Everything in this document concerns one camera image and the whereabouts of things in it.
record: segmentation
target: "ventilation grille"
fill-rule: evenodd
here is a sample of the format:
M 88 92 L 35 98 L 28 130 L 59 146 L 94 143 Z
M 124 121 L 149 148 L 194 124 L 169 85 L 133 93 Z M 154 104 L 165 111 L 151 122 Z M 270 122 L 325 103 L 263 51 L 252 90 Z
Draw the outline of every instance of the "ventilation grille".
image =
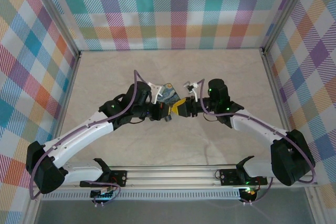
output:
M 193 190 L 127 190 L 121 191 L 116 200 L 201 200 L 237 199 L 239 189 L 193 189 Z M 42 200 L 90 200 L 89 190 L 63 190 L 43 195 Z

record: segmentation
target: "yellow object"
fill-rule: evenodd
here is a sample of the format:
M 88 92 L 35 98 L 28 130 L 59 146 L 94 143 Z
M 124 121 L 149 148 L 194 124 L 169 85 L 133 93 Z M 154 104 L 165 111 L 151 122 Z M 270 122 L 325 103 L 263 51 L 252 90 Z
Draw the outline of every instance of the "yellow object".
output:
M 248 192 L 248 193 L 251 194 L 251 195 L 253 195 L 253 194 L 256 193 L 254 190 L 251 190 L 251 188 L 249 188 L 249 187 L 246 188 L 245 191 Z
M 179 100 L 178 102 L 175 102 L 174 105 L 172 106 L 172 112 L 174 112 L 176 115 L 178 115 L 178 107 L 185 103 L 186 98 L 183 98 Z

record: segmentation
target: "gray floor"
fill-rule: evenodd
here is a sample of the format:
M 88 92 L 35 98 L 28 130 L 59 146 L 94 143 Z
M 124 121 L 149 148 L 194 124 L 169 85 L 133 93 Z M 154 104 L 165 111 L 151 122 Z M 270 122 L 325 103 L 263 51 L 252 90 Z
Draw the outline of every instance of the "gray floor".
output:
M 272 189 L 255 207 L 242 206 L 238 200 L 119 200 L 103 209 L 95 208 L 90 201 L 42 201 L 35 224 L 311 224 L 314 220 L 304 190 Z
M 136 69 L 146 81 L 172 83 L 187 96 L 186 81 L 222 78 L 231 99 L 255 116 L 281 126 L 267 76 L 256 49 L 84 52 L 62 133 L 98 107 L 125 93 Z M 249 155 L 267 156 L 256 139 L 218 122 L 174 116 L 171 122 L 125 125 L 96 140 L 72 161 L 101 157 L 108 165 L 233 164 Z

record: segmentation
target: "cable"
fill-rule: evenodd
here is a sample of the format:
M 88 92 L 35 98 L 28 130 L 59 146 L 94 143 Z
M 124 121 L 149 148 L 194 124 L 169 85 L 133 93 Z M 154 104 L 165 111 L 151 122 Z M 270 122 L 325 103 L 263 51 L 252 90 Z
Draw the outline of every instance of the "cable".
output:
M 262 198 L 264 198 L 265 195 L 266 195 L 266 194 L 269 192 L 269 190 L 271 189 L 272 184 L 273 184 L 273 178 L 271 178 L 271 181 L 269 182 L 269 185 L 268 185 L 268 187 L 267 187 L 265 193 L 264 193 L 263 195 L 261 195 L 259 198 L 257 198 L 255 201 L 252 201 L 252 203 L 256 203 L 256 202 L 260 201 Z
M 217 171 L 215 172 L 215 178 L 218 179 L 218 180 L 220 180 L 220 178 L 218 178 L 218 177 L 216 176 L 217 172 L 219 172 L 219 170 L 217 170 Z
M 240 113 L 221 113 L 221 114 L 212 114 L 210 112 L 208 112 L 206 109 L 205 109 L 205 106 L 204 106 L 204 102 L 203 102 L 203 99 L 202 99 L 202 94 L 203 94 L 203 86 L 204 86 L 204 80 L 205 79 L 202 79 L 201 81 L 199 81 L 197 84 L 201 84 L 201 93 L 199 95 L 199 99 L 201 100 L 201 107 L 203 109 L 203 111 L 205 112 L 205 114 L 208 114 L 208 115 L 212 115 L 212 116 L 225 116 L 225 115 L 236 115 L 236 116 L 241 116 L 243 118 L 248 118 L 258 124 L 260 124 L 261 126 L 263 126 L 264 128 L 272 131 L 274 134 L 278 135 L 278 136 L 281 136 L 283 139 L 285 139 L 287 142 L 289 142 L 292 146 L 294 146 L 295 149 L 298 150 L 298 152 L 302 155 L 302 157 L 304 158 L 304 160 L 308 163 L 309 165 L 309 168 L 312 172 L 312 179 L 310 181 L 305 181 L 305 180 L 298 180 L 299 182 L 301 183 L 304 183 L 304 184 L 312 184 L 315 182 L 316 180 L 316 172 L 315 172 L 315 169 L 314 169 L 314 166 L 313 164 L 310 162 L 309 158 L 307 157 L 307 155 L 303 152 L 303 150 L 296 144 L 294 143 L 290 138 L 288 138 L 287 136 L 281 134 L 280 132 L 277 132 L 275 131 L 272 127 L 268 126 L 267 124 L 265 124 L 264 122 L 252 117 L 252 116 L 249 116 L 249 115 L 245 115 L 245 114 L 240 114 Z
M 260 190 L 260 186 L 261 186 L 260 178 L 257 177 L 257 180 L 258 180 L 259 187 L 258 187 L 258 189 L 256 191 L 259 191 Z
M 121 187 L 118 184 L 115 183 L 105 183 L 105 182 L 95 182 L 95 181 L 90 181 L 90 180 L 85 180 L 85 182 L 92 184 L 92 185 L 102 185 L 102 186 L 115 186 L 118 188 L 118 193 L 116 195 L 114 195 L 111 199 L 109 199 L 108 201 L 106 201 L 105 203 L 101 203 L 101 207 L 106 206 L 107 204 L 111 203 L 112 201 L 115 200 L 115 198 L 117 198 L 121 192 Z M 93 198 L 93 203 L 95 204 L 95 207 L 98 206 L 98 203 L 96 202 L 96 198 L 97 196 L 95 196 Z
M 97 124 L 100 124 L 100 123 L 104 123 L 104 122 L 107 122 L 107 121 L 110 121 L 112 119 L 115 119 L 119 116 L 121 116 L 122 114 L 124 114 L 133 104 L 134 100 L 135 100 L 135 96 L 136 96 L 136 88 L 138 86 L 138 83 L 136 81 L 136 77 L 139 77 L 143 82 L 144 79 L 140 76 L 140 74 L 134 70 L 134 91 L 133 91 L 133 96 L 132 96 L 132 99 L 130 101 L 130 103 L 126 106 L 125 109 L 123 109 L 121 112 L 119 112 L 118 114 L 116 115 L 113 115 L 109 118 L 106 118 L 106 119 L 103 119 L 103 120 L 100 120 L 100 121 L 97 121 L 97 122 L 92 122 L 92 123 L 89 123 L 87 126 L 86 125 L 83 125 L 82 127 L 79 127 L 77 129 L 75 129 L 74 131 L 70 132 L 68 135 L 66 135 L 65 137 L 63 137 L 62 139 L 60 139 L 54 146 L 52 146 L 50 149 L 48 149 L 40 158 L 39 160 L 36 162 L 34 168 L 33 168 L 33 171 L 32 171 L 32 174 L 30 176 L 30 181 L 29 181 L 29 195 L 30 195 L 30 198 L 33 200 L 33 199 L 36 199 L 40 194 L 41 194 L 41 191 L 39 191 L 36 195 L 34 195 L 34 191 L 33 191 L 33 186 L 34 186 L 34 178 L 36 176 L 36 172 L 37 172 L 37 168 L 40 166 L 42 160 L 49 155 L 50 152 L 52 152 L 54 149 L 53 147 L 57 148 L 59 145 L 61 145 L 65 140 L 69 139 L 70 137 L 72 137 L 73 135 L 77 134 L 78 132 L 84 130 L 84 129 L 87 129 L 91 126 L 94 126 L 94 125 L 97 125 Z
M 130 124 L 138 124 L 138 123 L 142 123 L 143 121 L 145 121 L 145 119 L 142 119 L 141 121 L 138 121 L 138 122 L 136 122 L 136 123 L 132 123 L 132 122 L 130 122 Z
M 218 119 L 216 119 L 216 120 L 209 120 L 209 119 L 207 119 L 207 118 L 205 117 L 205 113 L 203 113 L 203 117 L 204 117 L 204 119 L 207 120 L 208 122 L 217 122 L 217 121 L 218 121 Z

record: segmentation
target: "plaid wall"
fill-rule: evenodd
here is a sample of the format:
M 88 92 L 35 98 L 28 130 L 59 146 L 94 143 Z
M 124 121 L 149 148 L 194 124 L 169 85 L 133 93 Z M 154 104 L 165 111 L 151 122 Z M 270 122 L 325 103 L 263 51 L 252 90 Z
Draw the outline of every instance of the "plaid wall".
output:
M 276 0 L 54 2 L 83 50 L 259 48 L 278 9 Z
M 264 37 L 264 40 L 262 41 L 262 44 L 260 47 L 264 47 L 265 44 L 267 43 L 268 39 L 269 39 L 269 36 L 270 34 L 272 33 L 273 31 L 273 28 L 275 26 L 275 24 L 278 22 L 279 18 L 280 18 L 280 15 L 282 14 L 282 11 L 284 10 L 284 7 L 286 6 L 286 4 L 288 4 L 288 1 L 289 0 L 282 0 L 281 1 L 281 4 L 279 5 L 278 7 L 278 10 L 272 20 L 272 23 L 271 25 L 268 27 L 268 30 L 267 30 L 267 33 L 266 33 L 266 36 Z
M 299 0 L 268 56 L 293 128 L 317 162 L 336 216 L 336 0 Z
M 18 223 L 27 146 L 51 140 L 74 54 L 41 0 L 0 0 L 0 223 Z

